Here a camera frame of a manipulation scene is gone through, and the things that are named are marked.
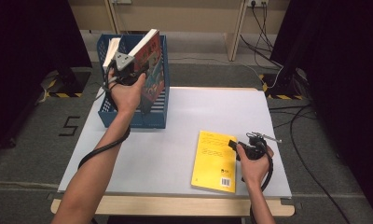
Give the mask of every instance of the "hand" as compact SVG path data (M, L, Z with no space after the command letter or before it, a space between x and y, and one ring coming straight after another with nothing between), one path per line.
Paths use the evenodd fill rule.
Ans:
M114 76L114 68L108 73L108 79ZM112 82L108 88L111 89L111 97L117 105L118 112L134 113L140 104L141 91L145 83L145 73L141 74L132 86L123 86Z
M245 184L249 189L260 188L263 178L269 170L268 156L265 154L259 160L252 161L245 155L244 148L242 148L240 144L238 144L236 148L242 163L242 176ZM271 148L267 146L267 149L270 156L273 157L274 153Z

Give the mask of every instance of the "book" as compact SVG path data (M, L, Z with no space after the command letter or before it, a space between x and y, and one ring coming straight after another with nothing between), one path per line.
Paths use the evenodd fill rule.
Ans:
M198 188L236 191L236 152L228 146L236 137L200 131L191 185Z
M141 111L147 114L164 89L159 30L151 29L128 54L134 57L134 71L149 63L140 103Z

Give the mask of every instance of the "barcode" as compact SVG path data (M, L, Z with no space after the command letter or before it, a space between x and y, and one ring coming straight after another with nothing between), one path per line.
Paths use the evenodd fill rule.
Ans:
M221 186L222 187L230 187L230 179L221 177Z

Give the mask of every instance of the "blue plastic crate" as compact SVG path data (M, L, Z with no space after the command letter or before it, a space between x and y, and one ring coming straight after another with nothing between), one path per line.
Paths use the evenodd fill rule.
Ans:
M102 75L104 75L103 63L107 54L108 45L112 38L121 37L119 43L119 52L128 53L140 40L144 37L143 35L101 35L97 41L97 53L99 55L100 67ZM170 91L170 78L169 78L169 65L167 58L167 44L166 36L160 36L161 49L162 49L162 60L163 60L163 75L164 75L164 90L158 97L157 101L153 104L151 112L148 114L142 113L139 109L134 112L134 116L131 120L132 128L166 128L166 117L167 117L167 106L169 102L169 91ZM108 127L117 115L117 111L111 106L108 99L104 97L102 106L99 110L99 116L102 119L104 127Z

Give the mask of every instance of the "yellow black tape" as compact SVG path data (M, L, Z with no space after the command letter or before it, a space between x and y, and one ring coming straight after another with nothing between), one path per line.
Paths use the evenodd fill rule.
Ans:
M57 79L54 79L49 83L47 97L69 98L69 97L81 97L82 96L82 92L57 92L57 91L52 91L51 88L53 88L55 86L56 81L57 81Z
M264 75L259 75L259 78L263 81ZM266 82L263 82L262 90L265 93L265 96L269 99L281 99L281 100L301 100L301 95L295 95L295 94L272 94L270 92L270 88L268 88L268 85Z
M59 97L59 98L81 97L82 93L48 92L47 96Z

